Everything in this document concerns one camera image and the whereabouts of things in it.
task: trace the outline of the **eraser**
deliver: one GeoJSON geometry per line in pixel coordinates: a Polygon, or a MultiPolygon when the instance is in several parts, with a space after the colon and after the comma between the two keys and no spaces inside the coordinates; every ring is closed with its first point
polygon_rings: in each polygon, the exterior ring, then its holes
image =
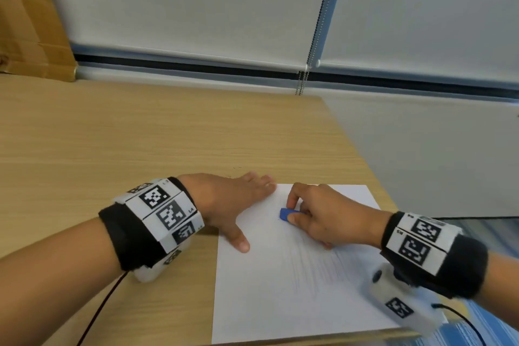
{"type": "Polygon", "coordinates": [[[294,209],[289,209],[289,208],[282,208],[281,211],[279,211],[279,218],[284,221],[289,221],[288,216],[292,212],[299,212],[299,211],[296,211],[294,209]]]}

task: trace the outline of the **person's right arm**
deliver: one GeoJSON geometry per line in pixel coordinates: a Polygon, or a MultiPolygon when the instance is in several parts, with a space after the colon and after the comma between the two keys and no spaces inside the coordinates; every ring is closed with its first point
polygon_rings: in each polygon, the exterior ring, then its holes
{"type": "MultiPolygon", "coordinates": [[[[325,246],[366,244],[381,249],[392,212],[353,201],[328,185],[294,184],[287,208],[302,199],[300,212],[289,222],[325,246]]],[[[519,329],[519,261],[489,252],[485,279],[474,300],[512,327],[519,329]]]]}

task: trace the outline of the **cardboard box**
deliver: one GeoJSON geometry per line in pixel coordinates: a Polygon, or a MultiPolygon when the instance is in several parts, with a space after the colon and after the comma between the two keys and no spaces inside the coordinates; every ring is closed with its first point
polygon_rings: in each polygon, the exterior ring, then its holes
{"type": "Polygon", "coordinates": [[[76,67],[52,0],[0,0],[0,72],[71,82],[76,67]]]}

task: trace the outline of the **wood grain surface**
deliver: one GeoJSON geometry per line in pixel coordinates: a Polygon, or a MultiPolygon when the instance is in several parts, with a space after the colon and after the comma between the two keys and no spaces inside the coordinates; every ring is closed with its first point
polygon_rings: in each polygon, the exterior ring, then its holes
{"type": "MultiPolygon", "coordinates": [[[[96,216],[153,178],[249,170],[285,184],[367,185],[381,208],[396,209],[320,98],[0,75],[0,256],[96,216]]],[[[216,263],[216,233],[203,230],[154,282],[128,276],[84,344],[210,344],[216,263]]],[[[46,345],[75,345],[106,292],[46,345]]]]}

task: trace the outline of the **white paper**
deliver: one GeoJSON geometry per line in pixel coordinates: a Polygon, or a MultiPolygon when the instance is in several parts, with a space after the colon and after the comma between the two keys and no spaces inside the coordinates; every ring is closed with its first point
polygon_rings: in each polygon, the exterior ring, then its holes
{"type": "MultiPolygon", "coordinates": [[[[245,342],[399,327],[365,297],[379,250],[349,245],[326,251],[279,219],[292,185],[237,219],[251,250],[218,240],[212,343],[245,342]]],[[[365,185],[331,185],[379,208],[365,185]]]]}

